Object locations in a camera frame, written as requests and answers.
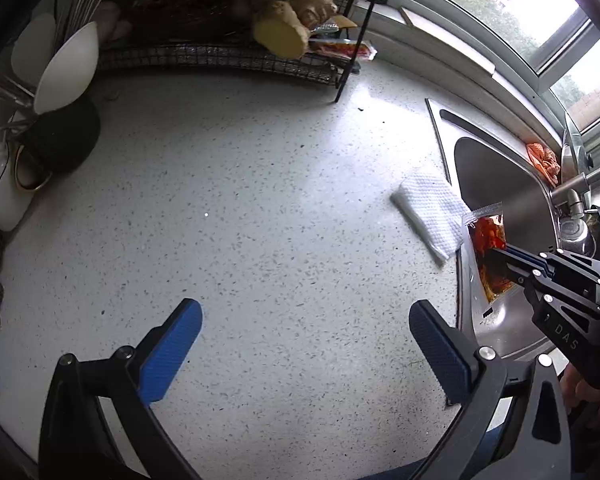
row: metal screw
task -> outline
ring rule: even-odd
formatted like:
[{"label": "metal screw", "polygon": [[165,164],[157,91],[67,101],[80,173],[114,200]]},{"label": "metal screw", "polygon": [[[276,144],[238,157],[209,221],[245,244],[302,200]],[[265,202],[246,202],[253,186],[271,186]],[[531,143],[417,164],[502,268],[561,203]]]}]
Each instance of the metal screw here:
[{"label": "metal screw", "polygon": [[134,348],[129,345],[121,346],[116,350],[117,359],[129,359],[134,354]]},{"label": "metal screw", "polygon": [[61,366],[67,366],[74,362],[75,355],[73,354],[64,354],[60,356],[58,359],[58,364]]},{"label": "metal screw", "polygon": [[538,362],[545,367],[549,367],[552,364],[554,364],[554,362],[551,360],[551,358],[547,355],[547,354],[540,354],[538,356]]},{"label": "metal screw", "polygon": [[478,354],[480,354],[481,358],[486,359],[487,361],[491,361],[496,358],[496,351],[490,346],[481,347],[478,350]]}]

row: speckled white countertop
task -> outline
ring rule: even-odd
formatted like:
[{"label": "speckled white countertop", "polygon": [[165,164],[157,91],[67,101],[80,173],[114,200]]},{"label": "speckled white countertop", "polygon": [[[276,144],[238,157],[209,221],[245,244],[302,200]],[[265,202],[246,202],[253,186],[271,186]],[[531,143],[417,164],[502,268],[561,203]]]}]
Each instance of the speckled white countertop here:
[{"label": "speckled white countertop", "polygon": [[456,265],[436,266],[389,196],[415,164],[442,171],[425,98],[480,114],[379,60],[336,105],[249,73],[130,73],[91,93],[96,148],[4,255],[14,439],[37,456],[61,354],[136,344],[187,296],[202,334],[153,407],[205,480],[357,479],[425,456],[455,411],[407,314],[428,298],[454,322]]}]

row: stainless steel sink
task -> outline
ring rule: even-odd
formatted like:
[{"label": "stainless steel sink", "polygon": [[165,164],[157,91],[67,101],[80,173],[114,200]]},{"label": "stainless steel sink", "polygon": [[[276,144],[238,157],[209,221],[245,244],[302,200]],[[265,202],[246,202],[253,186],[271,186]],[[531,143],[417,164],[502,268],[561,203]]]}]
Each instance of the stainless steel sink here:
[{"label": "stainless steel sink", "polygon": [[[558,246],[557,216],[548,188],[526,158],[525,144],[493,134],[428,100],[449,182],[470,209],[502,202],[507,242],[538,254]],[[506,358],[532,358],[552,348],[533,325],[531,305],[519,285],[490,305],[478,277],[468,230],[458,254],[458,324],[478,344]]]}]

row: blue object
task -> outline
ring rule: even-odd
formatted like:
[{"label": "blue object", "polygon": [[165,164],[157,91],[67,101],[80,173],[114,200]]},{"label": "blue object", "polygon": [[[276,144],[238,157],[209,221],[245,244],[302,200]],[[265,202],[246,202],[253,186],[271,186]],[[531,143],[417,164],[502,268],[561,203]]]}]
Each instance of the blue object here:
[{"label": "blue object", "polygon": [[202,329],[202,308],[195,300],[178,306],[176,319],[167,320],[166,332],[140,368],[138,396],[145,406],[161,400]]},{"label": "blue object", "polygon": [[442,328],[419,302],[409,311],[409,328],[449,401],[464,403],[473,387],[471,371]]}]

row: ginger root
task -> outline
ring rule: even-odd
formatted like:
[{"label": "ginger root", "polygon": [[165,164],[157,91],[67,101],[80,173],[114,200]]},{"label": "ginger root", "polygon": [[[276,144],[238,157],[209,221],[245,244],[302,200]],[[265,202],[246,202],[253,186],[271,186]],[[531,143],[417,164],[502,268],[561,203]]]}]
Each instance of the ginger root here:
[{"label": "ginger root", "polygon": [[[248,0],[253,17],[253,37],[270,52],[299,59],[309,47],[309,31],[333,16],[333,0]],[[245,15],[238,1],[235,14]]]},{"label": "ginger root", "polygon": [[253,37],[272,54],[299,59],[309,45],[309,30],[289,2],[276,0],[263,7],[253,20]]}]

